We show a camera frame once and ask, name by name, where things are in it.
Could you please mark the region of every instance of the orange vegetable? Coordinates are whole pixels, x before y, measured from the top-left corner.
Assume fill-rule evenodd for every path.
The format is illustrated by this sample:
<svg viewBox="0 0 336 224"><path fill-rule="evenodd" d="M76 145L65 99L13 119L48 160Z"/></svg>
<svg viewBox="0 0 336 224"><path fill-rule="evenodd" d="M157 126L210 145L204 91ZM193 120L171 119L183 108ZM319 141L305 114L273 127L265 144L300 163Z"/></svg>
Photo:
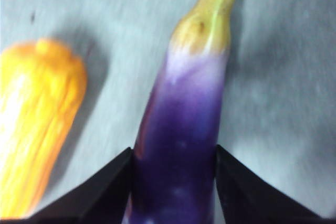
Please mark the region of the orange vegetable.
<svg viewBox="0 0 336 224"><path fill-rule="evenodd" d="M85 67L61 42L15 45L0 57L0 217L28 216L84 98Z"/></svg>

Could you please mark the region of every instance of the gray surface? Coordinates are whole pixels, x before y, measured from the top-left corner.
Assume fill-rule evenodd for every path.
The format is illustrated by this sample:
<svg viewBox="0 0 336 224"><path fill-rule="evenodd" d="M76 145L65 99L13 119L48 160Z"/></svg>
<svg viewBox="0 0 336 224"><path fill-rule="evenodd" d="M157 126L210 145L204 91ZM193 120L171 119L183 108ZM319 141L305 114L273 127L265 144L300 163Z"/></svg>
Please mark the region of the gray surface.
<svg viewBox="0 0 336 224"><path fill-rule="evenodd" d="M1 50L46 36L92 47L87 96L39 208L133 146L170 33L195 1L1 0ZM336 216L336 0L237 0L232 30L219 143Z"/></svg>

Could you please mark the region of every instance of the purple eggplant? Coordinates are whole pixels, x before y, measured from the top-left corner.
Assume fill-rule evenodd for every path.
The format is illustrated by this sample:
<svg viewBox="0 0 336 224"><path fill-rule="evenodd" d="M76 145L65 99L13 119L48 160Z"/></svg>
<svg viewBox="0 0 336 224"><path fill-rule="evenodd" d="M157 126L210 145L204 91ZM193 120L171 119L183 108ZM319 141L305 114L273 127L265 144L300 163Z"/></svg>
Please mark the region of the purple eggplant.
<svg viewBox="0 0 336 224"><path fill-rule="evenodd" d="M213 223L234 0L198 0L172 34L134 147L123 223Z"/></svg>

